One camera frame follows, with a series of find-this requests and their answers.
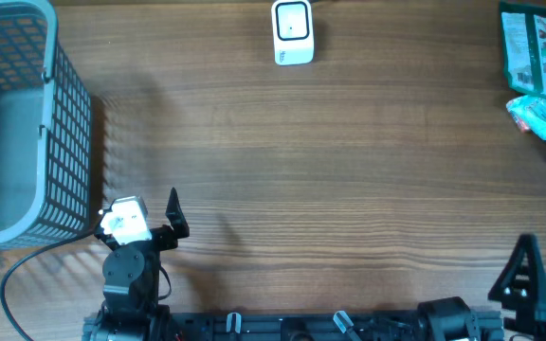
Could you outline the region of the light blue tissue packet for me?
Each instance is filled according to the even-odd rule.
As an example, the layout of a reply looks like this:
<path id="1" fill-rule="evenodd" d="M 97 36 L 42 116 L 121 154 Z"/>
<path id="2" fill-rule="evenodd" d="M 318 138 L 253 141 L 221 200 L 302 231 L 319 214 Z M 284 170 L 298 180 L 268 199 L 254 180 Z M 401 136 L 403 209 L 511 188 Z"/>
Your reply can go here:
<path id="1" fill-rule="evenodd" d="M 546 141 L 546 99 L 526 95 L 506 103 L 509 114 L 521 117 L 531 132 Z"/>

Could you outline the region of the green 3M gloves packet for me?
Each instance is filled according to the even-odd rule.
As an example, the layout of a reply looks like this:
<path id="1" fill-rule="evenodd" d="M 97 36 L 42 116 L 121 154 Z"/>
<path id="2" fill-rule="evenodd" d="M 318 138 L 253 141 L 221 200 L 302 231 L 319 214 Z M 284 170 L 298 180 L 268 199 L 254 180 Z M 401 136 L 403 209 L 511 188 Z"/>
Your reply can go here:
<path id="1" fill-rule="evenodd" d="M 499 14 L 509 87 L 546 99 L 546 8 L 501 1 Z"/>

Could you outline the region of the red white small packet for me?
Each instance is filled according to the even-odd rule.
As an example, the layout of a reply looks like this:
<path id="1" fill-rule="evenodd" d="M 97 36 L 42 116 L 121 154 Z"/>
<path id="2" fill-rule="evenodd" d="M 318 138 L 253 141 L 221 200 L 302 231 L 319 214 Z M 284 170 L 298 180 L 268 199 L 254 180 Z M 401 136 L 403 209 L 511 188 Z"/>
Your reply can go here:
<path id="1" fill-rule="evenodd" d="M 516 122 L 516 124 L 517 124 L 517 126 L 518 126 L 518 128 L 519 128 L 519 130 L 521 132 L 527 133 L 527 132 L 531 131 L 530 127 L 525 123 L 525 121 L 521 117 L 519 117 L 517 115 L 512 115 L 512 118 Z"/>

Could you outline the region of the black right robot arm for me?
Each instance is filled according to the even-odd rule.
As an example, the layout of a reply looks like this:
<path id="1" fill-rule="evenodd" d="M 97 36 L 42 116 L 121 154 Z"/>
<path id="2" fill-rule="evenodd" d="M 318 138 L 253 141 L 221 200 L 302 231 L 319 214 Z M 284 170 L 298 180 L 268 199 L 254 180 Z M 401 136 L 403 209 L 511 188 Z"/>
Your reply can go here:
<path id="1" fill-rule="evenodd" d="M 510 258 L 488 292 L 498 311 L 475 310 L 458 296 L 417 306 L 424 340 L 502 340 L 509 331 L 546 341 L 546 272 L 534 234 L 519 236 Z"/>

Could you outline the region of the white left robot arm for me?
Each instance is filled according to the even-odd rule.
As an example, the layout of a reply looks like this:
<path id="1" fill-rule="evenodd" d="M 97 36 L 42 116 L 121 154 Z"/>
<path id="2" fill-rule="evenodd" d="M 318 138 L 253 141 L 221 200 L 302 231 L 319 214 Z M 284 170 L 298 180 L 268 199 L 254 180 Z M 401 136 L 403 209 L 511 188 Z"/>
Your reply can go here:
<path id="1" fill-rule="evenodd" d="M 183 338 L 170 307 L 161 301 L 160 280 L 170 282 L 160 254 L 178 247 L 190 236 L 177 191 L 170 192 L 165 216 L 158 228 L 147 225 L 148 210 L 139 196 L 117 198 L 100 211 L 94 236 L 111 253 L 102 265 L 104 277 L 100 309 L 85 318 L 83 341 L 177 341 Z"/>

